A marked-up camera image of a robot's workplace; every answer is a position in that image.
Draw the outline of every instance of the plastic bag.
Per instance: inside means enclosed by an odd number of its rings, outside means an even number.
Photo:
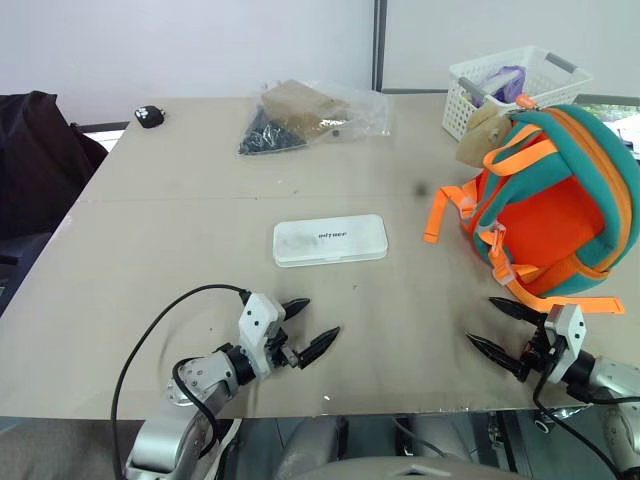
[[[513,103],[518,95],[522,93],[525,75],[525,68],[519,65],[502,67],[493,75],[482,80],[479,86],[496,100],[502,103]],[[480,107],[484,103],[484,99],[472,97],[471,103],[476,107]]]
[[[287,80],[260,95],[238,153],[256,155],[390,133],[390,103],[383,94]]]

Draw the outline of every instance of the purple object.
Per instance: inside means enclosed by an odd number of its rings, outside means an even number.
[[[522,93],[525,79],[525,68],[519,65],[502,67],[493,75],[486,77],[479,83],[479,87],[503,103],[513,103]],[[472,97],[472,103],[480,107],[484,99]]]

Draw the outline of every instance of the basket handle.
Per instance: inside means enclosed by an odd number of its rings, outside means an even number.
[[[573,73],[575,69],[578,68],[569,60],[565,60],[564,58],[556,55],[555,53],[551,53],[551,52],[547,53],[547,56],[544,57],[544,59],[569,73]]]
[[[469,92],[474,97],[484,98],[487,95],[489,95],[482,88],[480,88],[480,86],[473,83],[467,77],[460,77],[458,79],[458,85],[460,85],[462,88],[464,88],[467,92]]]

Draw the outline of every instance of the table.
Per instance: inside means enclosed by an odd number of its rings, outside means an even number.
[[[302,347],[336,325],[304,371],[281,369],[242,390],[223,417],[444,412],[532,407],[518,383],[466,340],[519,353],[532,331],[485,299],[506,295],[471,252],[449,209],[437,245],[422,242],[433,194],[476,171],[453,160],[443,95],[393,98],[390,137],[238,157],[246,99],[172,99],[164,125],[132,122],[56,231],[0,319],[0,415],[107,418],[124,359],[174,298],[226,282],[311,305],[287,330]],[[420,190],[426,189],[426,196]],[[382,260],[283,269],[276,223],[377,213]],[[624,316],[590,315],[585,349],[640,365],[638,248],[589,294],[616,294]],[[237,342],[241,304],[206,292],[172,311],[134,361],[121,418],[146,418],[171,366]],[[574,403],[549,387],[550,405]]]

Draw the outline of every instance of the white plastic basket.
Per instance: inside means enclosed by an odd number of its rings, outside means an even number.
[[[495,103],[501,112],[517,108],[515,103],[502,103],[484,92],[478,82],[496,73],[501,67],[519,65],[526,69],[523,92],[539,107],[558,103],[572,103],[593,76],[544,48],[528,46],[487,57],[457,63],[449,67],[451,80],[444,107],[442,126],[460,140],[467,129],[467,121],[477,108],[471,96],[484,97]]]

